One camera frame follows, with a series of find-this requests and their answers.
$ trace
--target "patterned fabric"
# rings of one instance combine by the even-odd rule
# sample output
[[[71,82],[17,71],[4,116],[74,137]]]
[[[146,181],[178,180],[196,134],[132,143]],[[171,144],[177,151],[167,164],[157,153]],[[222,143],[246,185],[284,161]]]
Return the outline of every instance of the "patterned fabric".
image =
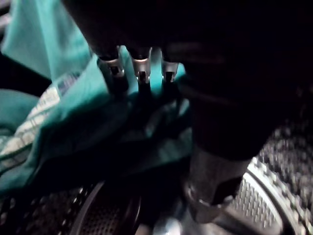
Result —
[[[13,136],[0,137],[0,173],[25,162],[39,127],[49,115],[50,110],[59,103],[60,96],[76,82],[78,75],[62,76],[55,85],[51,85],[40,97],[26,120],[17,128]]]

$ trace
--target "fabric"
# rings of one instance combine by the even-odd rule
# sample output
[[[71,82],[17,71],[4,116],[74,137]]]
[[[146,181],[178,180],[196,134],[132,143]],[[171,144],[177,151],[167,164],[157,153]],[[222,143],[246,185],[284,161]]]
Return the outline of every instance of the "fabric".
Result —
[[[25,104],[18,120],[10,123],[5,116],[0,117],[0,123],[4,120],[10,127],[0,149],[0,195],[31,184],[48,160],[64,161],[99,142],[113,143],[119,148],[128,142],[154,141],[145,149],[146,157],[131,162],[121,174],[147,170],[190,154],[188,123],[178,128],[174,137],[167,134],[167,129],[186,115],[188,101],[178,95],[164,103],[159,50],[151,56],[154,99],[147,109],[138,100],[137,80],[126,48],[121,47],[121,55],[129,89],[127,96],[116,99],[97,66],[97,57],[90,55],[87,42],[58,0],[17,0],[11,14],[13,21],[6,31],[2,52],[51,79],[52,85],[37,104]],[[184,68],[179,66],[177,78],[183,75]],[[157,140],[154,137],[158,133],[165,134]],[[123,161],[139,151],[114,158]]]

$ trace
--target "metal grille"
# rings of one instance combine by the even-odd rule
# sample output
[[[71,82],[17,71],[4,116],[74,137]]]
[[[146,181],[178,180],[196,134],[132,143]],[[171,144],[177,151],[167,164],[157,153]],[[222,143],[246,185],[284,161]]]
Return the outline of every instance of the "metal grille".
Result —
[[[246,179],[243,179],[239,194],[232,202],[232,206],[254,224],[264,228],[277,224],[270,206]]]
[[[113,235],[119,220],[120,209],[117,205],[98,202],[92,205],[80,235]]]

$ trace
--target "teal cloth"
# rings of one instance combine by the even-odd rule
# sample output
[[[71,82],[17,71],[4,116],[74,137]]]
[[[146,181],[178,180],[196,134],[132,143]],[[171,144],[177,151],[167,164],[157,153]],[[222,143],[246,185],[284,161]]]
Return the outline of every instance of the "teal cloth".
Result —
[[[5,146],[2,150],[2,160],[0,149],[0,195],[31,184],[49,159],[61,161],[100,141],[112,141],[112,135],[119,133],[130,117],[145,112],[136,99],[137,81],[125,47],[121,47],[121,55],[130,87],[128,96],[116,100],[98,69],[97,57],[90,57],[87,42],[58,0],[15,1],[11,14],[13,21],[6,31],[2,52],[53,83],[37,105],[34,102],[25,105],[29,114],[24,113],[23,120],[22,116],[19,119],[20,126],[14,135],[12,133],[9,148]],[[114,140],[117,145],[152,139],[155,133],[175,124],[188,110],[188,101],[180,98],[160,105],[160,51],[153,53],[151,61],[151,88],[155,98],[151,107],[154,111],[147,111],[141,126],[136,123],[124,128]],[[184,73],[180,65],[177,78]],[[16,148],[14,143],[24,142],[25,138],[23,147]],[[191,131],[184,128],[175,138],[165,136],[158,140],[147,150],[143,161],[134,162],[122,174],[177,161],[190,151]],[[116,157],[131,158],[134,154]]]

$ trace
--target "black mesh surface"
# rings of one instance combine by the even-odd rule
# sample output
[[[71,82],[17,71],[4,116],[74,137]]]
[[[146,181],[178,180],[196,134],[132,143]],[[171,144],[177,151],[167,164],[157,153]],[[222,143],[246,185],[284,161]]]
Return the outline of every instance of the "black mesh surface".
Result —
[[[126,197],[100,190],[85,216],[80,235],[113,235],[123,220]]]

